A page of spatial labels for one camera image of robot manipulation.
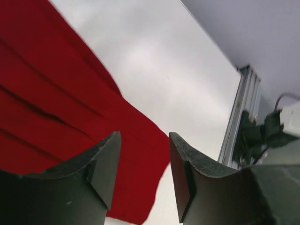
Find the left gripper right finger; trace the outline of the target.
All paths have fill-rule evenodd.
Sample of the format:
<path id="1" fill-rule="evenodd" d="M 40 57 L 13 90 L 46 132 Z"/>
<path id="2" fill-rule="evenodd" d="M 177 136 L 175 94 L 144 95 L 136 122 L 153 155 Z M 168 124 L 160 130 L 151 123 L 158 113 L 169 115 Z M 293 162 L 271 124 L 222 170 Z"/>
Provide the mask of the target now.
<path id="1" fill-rule="evenodd" d="M 184 225 L 297 225 L 299 165 L 225 166 L 169 134 L 179 222 Z"/>

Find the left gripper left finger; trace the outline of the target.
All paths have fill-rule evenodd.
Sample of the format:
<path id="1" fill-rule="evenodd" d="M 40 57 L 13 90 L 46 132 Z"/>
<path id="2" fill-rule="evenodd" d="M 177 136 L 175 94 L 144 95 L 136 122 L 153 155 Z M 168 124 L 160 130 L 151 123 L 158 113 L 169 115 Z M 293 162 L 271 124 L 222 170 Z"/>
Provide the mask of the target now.
<path id="1" fill-rule="evenodd" d="M 102 225 L 113 198 L 121 135 L 42 173 L 0 172 L 3 225 Z"/>

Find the red pleated skirt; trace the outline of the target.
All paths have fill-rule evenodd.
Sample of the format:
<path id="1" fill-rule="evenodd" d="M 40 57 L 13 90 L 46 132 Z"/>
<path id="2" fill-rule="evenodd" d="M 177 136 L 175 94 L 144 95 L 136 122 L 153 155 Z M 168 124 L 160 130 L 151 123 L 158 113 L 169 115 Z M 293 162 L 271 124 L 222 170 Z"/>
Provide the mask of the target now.
<path id="1" fill-rule="evenodd" d="M 41 172 L 120 131 L 111 218 L 143 224 L 169 164 L 167 135 L 121 95 L 47 0 L 0 3 L 0 167 Z"/>

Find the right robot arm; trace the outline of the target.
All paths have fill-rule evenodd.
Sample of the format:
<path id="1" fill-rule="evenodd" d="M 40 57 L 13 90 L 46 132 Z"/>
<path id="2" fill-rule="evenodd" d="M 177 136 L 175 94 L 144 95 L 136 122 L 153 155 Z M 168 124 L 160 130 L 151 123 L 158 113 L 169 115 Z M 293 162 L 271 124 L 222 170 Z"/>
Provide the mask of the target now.
<path id="1" fill-rule="evenodd" d="M 276 109 L 257 125 L 242 112 L 232 160 L 243 167 L 255 165 L 268 149 L 283 147 L 300 138 L 300 103 Z"/>

